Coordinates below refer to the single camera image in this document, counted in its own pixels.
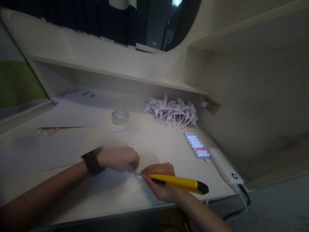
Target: yellow utility knife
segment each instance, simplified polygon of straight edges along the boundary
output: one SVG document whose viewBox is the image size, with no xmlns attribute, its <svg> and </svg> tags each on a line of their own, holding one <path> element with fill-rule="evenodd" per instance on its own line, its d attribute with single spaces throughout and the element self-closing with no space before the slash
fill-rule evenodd
<svg viewBox="0 0 309 232">
<path fill-rule="evenodd" d="M 197 180 L 162 175 L 162 174 L 152 174 L 149 175 L 149 177 L 153 182 L 157 184 L 164 184 L 175 188 L 184 189 L 200 195 L 204 195 L 209 192 L 208 186 Z"/>
</svg>

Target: hand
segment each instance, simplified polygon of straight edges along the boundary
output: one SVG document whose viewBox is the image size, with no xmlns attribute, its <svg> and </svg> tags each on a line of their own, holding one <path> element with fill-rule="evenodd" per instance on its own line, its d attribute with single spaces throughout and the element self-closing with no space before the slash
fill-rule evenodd
<svg viewBox="0 0 309 232">
<path fill-rule="evenodd" d="M 154 183 L 149 175 L 151 174 L 164 174 L 169 176 L 175 176 L 174 166 L 170 163 L 164 164 L 153 164 L 141 171 L 144 181 L 147 183 L 148 187 L 153 191 L 155 196 L 161 200 L 169 203 L 177 203 L 181 198 L 180 196 L 185 194 L 186 191 L 173 188 L 170 186 L 165 186 L 161 184 Z"/>
<path fill-rule="evenodd" d="M 134 173 L 139 163 L 139 155 L 132 147 L 103 150 L 97 155 L 97 159 L 102 168 L 111 168 L 117 172 Z"/>
</svg>

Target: watch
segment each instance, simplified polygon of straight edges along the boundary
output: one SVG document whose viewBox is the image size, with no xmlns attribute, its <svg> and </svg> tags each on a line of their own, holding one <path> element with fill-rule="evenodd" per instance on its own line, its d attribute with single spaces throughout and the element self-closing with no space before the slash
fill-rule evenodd
<svg viewBox="0 0 309 232">
<path fill-rule="evenodd" d="M 102 150 L 103 147 L 98 147 L 82 156 L 82 159 L 85 161 L 88 171 L 93 176 L 105 170 L 105 168 L 100 167 L 97 159 L 97 154 Z"/>
</svg>

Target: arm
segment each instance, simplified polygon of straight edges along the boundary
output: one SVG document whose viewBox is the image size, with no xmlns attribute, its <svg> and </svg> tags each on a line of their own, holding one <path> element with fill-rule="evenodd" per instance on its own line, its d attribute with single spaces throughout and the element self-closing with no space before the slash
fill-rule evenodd
<svg viewBox="0 0 309 232">
<path fill-rule="evenodd" d="M 176 203 L 201 231 L 232 231 L 228 224 L 190 192 L 154 183 L 148 175 L 156 173 L 175 176 L 175 172 L 170 163 L 154 164 L 141 171 L 143 179 L 159 200 Z"/>
<path fill-rule="evenodd" d="M 103 150 L 99 165 L 119 172 L 134 172 L 139 155 L 130 147 Z M 28 231 L 60 200 L 90 178 L 84 161 L 58 173 L 0 209 L 5 231 Z"/>
</svg>

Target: black cable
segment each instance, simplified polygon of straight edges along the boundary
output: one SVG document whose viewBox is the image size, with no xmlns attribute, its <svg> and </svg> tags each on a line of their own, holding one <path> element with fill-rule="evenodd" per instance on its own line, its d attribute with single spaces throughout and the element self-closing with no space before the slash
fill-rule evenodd
<svg viewBox="0 0 309 232">
<path fill-rule="evenodd" d="M 251 205 L 251 200 L 250 200 L 249 194 L 247 193 L 247 191 L 245 190 L 245 188 L 244 188 L 241 184 L 239 184 L 238 187 L 240 188 L 240 190 L 241 190 L 241 191 L 245 194 L 245 196 L 247 197 L 247 207 L 249 207 L 249 205 Z M 246 209 L 246 208 L 244 207 L 244 208 L 242 208 L 242 209 L 240 209 L 240 210 L 237 210 L 237 211 L 235 211 L 235 212 L 233 212 L 233 213 L 230 213 L 230 214 L 224 216 L 224 217 L 223 217 L 223 220 L 226 221 L 227 219 L 229 219 L 229 218 L 231 218 L 231 217 L 233 217 L 233 216 L 236 216 L 236 215 L 242 213 L 245 209 Z"/>
</svg>

